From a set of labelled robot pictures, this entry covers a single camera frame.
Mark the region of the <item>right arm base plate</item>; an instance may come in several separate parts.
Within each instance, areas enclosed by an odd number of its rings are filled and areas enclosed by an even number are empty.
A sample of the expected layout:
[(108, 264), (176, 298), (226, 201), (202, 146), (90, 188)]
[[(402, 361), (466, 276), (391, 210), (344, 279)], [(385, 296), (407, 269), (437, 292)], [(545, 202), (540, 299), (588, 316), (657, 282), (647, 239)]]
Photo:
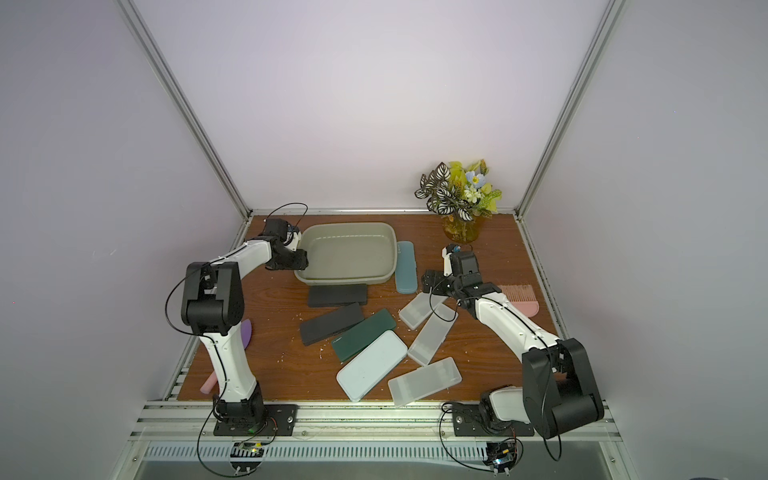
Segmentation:
[(533, 437), (535, 434), (529, 423), (500, 420), (490, 412), (489, 407), (482, 404), (450, 402), (445, 407), (457, 437)]

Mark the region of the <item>dark grey pencil case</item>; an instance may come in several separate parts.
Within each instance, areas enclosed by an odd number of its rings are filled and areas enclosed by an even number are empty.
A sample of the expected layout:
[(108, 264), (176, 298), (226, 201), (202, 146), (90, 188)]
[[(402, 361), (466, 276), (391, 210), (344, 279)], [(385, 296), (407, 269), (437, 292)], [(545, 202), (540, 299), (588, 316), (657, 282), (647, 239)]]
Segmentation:
[(309, 288), (307, 304), (310, 308), (342, 307), (351, 304), (365, 305), (368, 300), (368, 286), (313, 285)]
[(359, 324), (364, 319), (361, 305), (353, 303), (304, 321), (299, 327), (302, 344), (309, 346), (326, 340)]

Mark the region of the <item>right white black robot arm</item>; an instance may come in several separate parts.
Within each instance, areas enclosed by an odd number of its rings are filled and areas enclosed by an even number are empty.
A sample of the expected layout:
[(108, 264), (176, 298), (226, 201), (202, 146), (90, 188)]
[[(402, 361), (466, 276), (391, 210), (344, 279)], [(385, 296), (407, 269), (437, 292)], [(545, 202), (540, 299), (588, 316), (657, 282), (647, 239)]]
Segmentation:
[(512, 422), (524, 422), (548, 440), (604, 418), (602, 396), (581, 342), (546, 331), (513, 306), (499, 286), (483, 280), (472, 251), (450, 244), (442, 258), (442, 271), (428, 270), (422, 276), (423, 292), (455, 299), (522, 366), (521, 388), (499, 388), (481, 397), (485, 428), (501, 431)]

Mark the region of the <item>grey-green plastic storage box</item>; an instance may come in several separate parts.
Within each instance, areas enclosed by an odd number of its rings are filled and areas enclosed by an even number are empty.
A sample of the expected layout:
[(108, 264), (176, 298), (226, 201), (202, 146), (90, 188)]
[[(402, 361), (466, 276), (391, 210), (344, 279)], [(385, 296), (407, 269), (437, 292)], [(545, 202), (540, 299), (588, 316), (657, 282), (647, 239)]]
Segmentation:
[(308, 267), (294, 272), (307, 285), (377, 285), (395, 272), (397, 238), (383, 222), (329, 223), (306, 229), (299, 248)]

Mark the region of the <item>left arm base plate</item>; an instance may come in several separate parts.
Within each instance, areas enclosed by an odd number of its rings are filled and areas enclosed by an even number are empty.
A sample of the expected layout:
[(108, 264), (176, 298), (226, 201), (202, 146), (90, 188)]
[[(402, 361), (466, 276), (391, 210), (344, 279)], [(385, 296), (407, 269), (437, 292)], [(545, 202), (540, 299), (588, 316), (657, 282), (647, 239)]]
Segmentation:
[(289, 437), (297, 420), (297, 404), (267, 403), (251, 413), (217, 413), (213, 430), (216, 437)]

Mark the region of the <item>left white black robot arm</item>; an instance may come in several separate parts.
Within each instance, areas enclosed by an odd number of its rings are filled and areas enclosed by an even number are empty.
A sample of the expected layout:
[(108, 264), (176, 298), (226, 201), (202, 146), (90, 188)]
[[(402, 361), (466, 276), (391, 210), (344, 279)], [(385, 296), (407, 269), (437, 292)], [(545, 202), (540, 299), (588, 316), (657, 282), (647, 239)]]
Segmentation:
[(188, 265), (182, 282), (181, 320), (200, 339), (211, 359), (218, 394), (213, 414), (221, 424), (260, 426), (266, 410), (242, 340), (245, 300), (242, 279), (254, 270), (301, 271), (307, 252), (300, 228), (269, 218), (262, 232), (208, 262)]

